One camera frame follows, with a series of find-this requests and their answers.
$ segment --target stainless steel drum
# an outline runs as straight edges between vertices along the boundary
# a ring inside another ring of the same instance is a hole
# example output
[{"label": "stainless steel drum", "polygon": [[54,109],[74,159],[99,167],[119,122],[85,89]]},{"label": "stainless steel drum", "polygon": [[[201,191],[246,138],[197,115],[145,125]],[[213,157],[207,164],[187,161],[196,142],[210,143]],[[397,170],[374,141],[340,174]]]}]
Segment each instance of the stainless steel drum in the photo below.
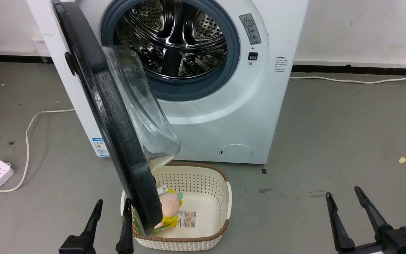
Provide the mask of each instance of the stainless steel drum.
[{"label": "stainless steel drum", "polygon": [[145,69],[169,79],[208,73],[227,54],[227,43],[216,21],[178,0],[135,5],[118,21],[116,34],[121,45],[137,52]]}]

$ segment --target warning label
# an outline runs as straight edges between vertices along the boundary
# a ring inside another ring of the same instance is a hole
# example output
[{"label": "warning label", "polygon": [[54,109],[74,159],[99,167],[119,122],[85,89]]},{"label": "warning label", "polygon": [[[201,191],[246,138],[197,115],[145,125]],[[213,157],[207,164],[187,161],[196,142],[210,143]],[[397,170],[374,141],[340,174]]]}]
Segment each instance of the warning label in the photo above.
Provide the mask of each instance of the warning label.
[{"label": "warning label", "polygon": [[97,151],[98,151],[98,153],[100,154],[101,157],[110,157],[103,138],[93,137],[92,140],[93,140],[93,143],[95,144],[95,146],[97,148]]},{"label": "warning label", "polygon": [[286,72],[289,61],[285,56],[277,56],[275,58],[275,66],[273,67],[273,72]]},{"label": "warning label", "polygon": [[242,22],[245,32],[247,32],[248,40],[250,45],[260,44],[261,37],[259,37],[258,27],[256,26],[255,20],[251,13],[244,14],[239,16],[240,21]]}]

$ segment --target gray floor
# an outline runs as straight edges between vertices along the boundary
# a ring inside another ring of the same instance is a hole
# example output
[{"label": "gray floor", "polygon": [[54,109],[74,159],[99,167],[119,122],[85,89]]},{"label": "gray floor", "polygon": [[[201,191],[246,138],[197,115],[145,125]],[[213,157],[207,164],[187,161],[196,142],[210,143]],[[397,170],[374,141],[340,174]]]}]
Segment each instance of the gray floor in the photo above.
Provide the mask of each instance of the gray floor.
[{"label": "gray floor", "polygon": [[[321,74],[341,79],[383,76]],[[0,63],[0,159],[24,167],[24,132],[42,110],[72,105],[52,65]],[[75,113],[40,117],[30,134],[27,181],[0,194],[0,253],[57,253],[104,200],[97,253],[115,253],[121,186],[110,159],[97,158]],[[373,241],[353,191],[359,185],[395,227],[406,225],[406,81],[353,85],[291,80],[269,162],[216,164],[232,183],[233,212],[208,253],[335,253],[324,193],[331,191],[356,244]],[[263,189],[272,189],[261,193]],[[159,251],[135,245],[136,253]]]}]

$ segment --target product label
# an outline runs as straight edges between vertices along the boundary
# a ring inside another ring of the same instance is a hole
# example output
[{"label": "product label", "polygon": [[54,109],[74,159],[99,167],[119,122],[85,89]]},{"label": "product label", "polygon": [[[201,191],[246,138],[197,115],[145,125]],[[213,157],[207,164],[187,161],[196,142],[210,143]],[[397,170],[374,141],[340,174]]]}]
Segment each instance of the product label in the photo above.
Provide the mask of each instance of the product label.
[{"label": "product label", "polygon": [[178,225],[180,228],[194,228],[197,220],[197,212],[195,211],[178,211]]},{"label": "product label", "polygon": [[289,64],[289,60],[285,56],[277,56],[275,58],[275,66],[273,67],[273,72],[285,72]]},{"label": "product label", "polygon": [[101,157],[110,157],[103,138],[94,137],[94,138],[92,138],[92,140],[93,140],[93,143],[95,144],[95,146],[97,147],[97,151]]},{"label": "product label", "polygon": [[251,13],[239,16],[240,21],[244,25],[245,32],[247,32],[250,45],[260,44],[261,37],[259,37],[258,27]]}]

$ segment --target floor stain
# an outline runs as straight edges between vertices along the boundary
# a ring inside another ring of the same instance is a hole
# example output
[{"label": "floor stain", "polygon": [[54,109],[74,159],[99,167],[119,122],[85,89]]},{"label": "floor stain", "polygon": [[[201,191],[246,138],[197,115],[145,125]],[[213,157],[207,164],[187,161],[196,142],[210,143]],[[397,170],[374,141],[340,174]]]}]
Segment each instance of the floor stain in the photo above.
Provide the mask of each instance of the floor stain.
[{"label": "floor stain", "polygon": [[319,197],[321,197],[321,196],[325,196],[325,195],[311,195],[313,198],[319,198]]},{"label": "floor stain", "polygon": [[269,191],[273,191],[273,189],[262,189],[262,190],[259,190],[259,193],[264,194],[264,193],[269,192]]},{"label": "floor stain", "polygon": [[338,115],[342,117],[350,117],[352,115],[352,111],[340,111],[338,112]]},{"label": "floor stain", "polygon": [[308,209],[306,209],[305,207],[303,207],[303,206],[297,204],[296,202],[293,202],[290,198],[288,198],[287,196],[285,196],[283,193],[280,193],[280,191],[276,191],[276,192],[277,192],[282,198],[284,198],[285,200],[291,202],[291,203],[292,203],[293,205],[295,205],[296,207],[302,209],[302,210],[305,211],[305,212],[309,212]]}]

